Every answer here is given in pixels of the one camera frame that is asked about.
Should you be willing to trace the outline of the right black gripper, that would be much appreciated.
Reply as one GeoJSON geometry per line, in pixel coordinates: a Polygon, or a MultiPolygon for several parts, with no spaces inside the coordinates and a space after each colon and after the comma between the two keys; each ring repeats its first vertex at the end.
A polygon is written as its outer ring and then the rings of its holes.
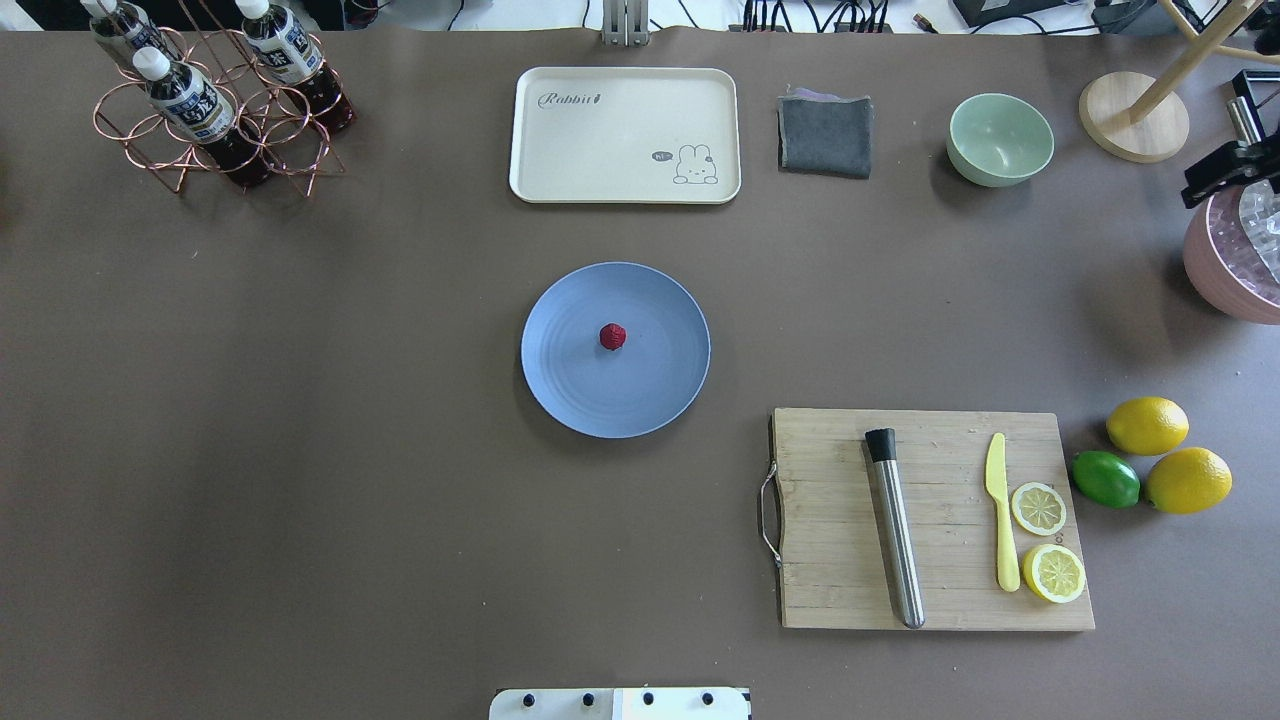
{"type": "Polygon", "coordinates": [[[1224,188],[1251,184],[1254,178],[1279,186],[1277,129],[1267,133],[1260,114],[1266,102],[1277,99],[1277,70],[1244,69],[1231,78],[1234,97],[1228,102],[1228,115],[1238,140],[1221,145],[1184,172],[1184,208],[1194,209],[1224,188]],[[1274,86],[1274,91],[1258,100],[1256,85],[1274,86]]]}

